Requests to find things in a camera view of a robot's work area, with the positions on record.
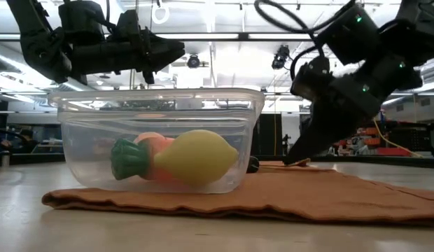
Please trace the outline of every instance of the plastic bin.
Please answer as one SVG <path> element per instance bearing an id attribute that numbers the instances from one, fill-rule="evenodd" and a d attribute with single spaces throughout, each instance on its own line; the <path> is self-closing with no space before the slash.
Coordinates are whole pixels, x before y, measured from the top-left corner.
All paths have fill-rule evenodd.
<path id="1" fill-rule="evenodd" d="M 58 108 L 66 162 L 78 182 L 90 188 L 154 193 L 234 190 L 248 167 L 253 128 L 264 99 L 261 92 L 241 88 L 58 92 L 49 96 L 50 104 Z M 237 161 L 217 181 L 196 187 L 177 179 L 140 176 L 118 181 L 113 175 L 111 149 L 118 139 L 133 141 L 144 132 L 176 138 L 198 129 L 219 134 L 237 149 Z"/>

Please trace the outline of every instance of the brown cloth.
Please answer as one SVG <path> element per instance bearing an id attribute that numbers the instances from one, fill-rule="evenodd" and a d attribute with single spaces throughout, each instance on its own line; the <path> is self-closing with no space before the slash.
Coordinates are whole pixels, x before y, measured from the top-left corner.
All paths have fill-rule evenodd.
<path id="1" fill-rule="evenodd" d="M 284 167 L 274 162 L 262 163 L 259 173 L 247 174 L 238 188 L 222 195 L 87 188 L 56 190 L 42 200 L 54 209 L 434 225 L 433 191 L 365 181 L 330 169 Z"/>

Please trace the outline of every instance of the yellow lemon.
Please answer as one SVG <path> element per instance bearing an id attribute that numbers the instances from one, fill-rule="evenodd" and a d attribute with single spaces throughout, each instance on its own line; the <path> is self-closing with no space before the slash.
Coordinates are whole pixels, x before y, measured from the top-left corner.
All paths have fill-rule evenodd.
<path id="1" fill-rule="evenodd" d="M 178 136 L 155 155 L 154 163 L 190 186 L 205 186 L 223 177 L 237 158 L 237 150 L 223 137 L 197 129 Z"/>

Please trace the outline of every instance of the white table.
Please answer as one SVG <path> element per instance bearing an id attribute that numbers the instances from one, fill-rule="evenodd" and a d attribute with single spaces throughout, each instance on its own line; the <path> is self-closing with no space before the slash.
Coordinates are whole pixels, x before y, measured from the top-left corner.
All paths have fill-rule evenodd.
<path id="1" fill-rule="evenodd" d="M 315 165 L 364 179 L 434 190 L 434 169 Z M 430 228 L 54 211 L 40 202 L 50 190 L 80 187 L 63 163 L 0 169 L 0 252 L 434 252 L 434 229 Z"/>

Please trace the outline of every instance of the black robotic arm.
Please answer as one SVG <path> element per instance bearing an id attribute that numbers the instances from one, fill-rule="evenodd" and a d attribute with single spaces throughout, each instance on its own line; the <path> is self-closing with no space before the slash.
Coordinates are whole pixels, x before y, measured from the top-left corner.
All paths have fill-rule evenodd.
<path id="1" fill-rule="evenodd" d="M 121 14 L 117 25 L 106 20 L 93 1 L 64 0 L 62 26 L 52 30 L 37 0 L 7 0 L 21 33 L 22 54 L 29 66 L 57 83 L 67 77 L 87 84 L 87 74 L 126 69 L 142 71 L 147 84 L 153 72 L 184 55 L 184 44 L 141 30 L 135 10 Z M 111 35 L 105 38 L 102 26 Z"/>
<path id="2" fill-rule="evenodd" d="M 403 0 L 396 18 L 380 28 L 360 4 L 351 1 L 342 10 L 316 37 L 316 47 L 328 45 L 343 64 L 364 63 L 339 78 L 332 75 L 324 56 L 300 67 L 290 92 L 313 102 L 311 118 L 286 164 L 350 137 L 377 115 L 394 90 L 422 86 L 414 68 L 434 58 L 434 1 Z"/>

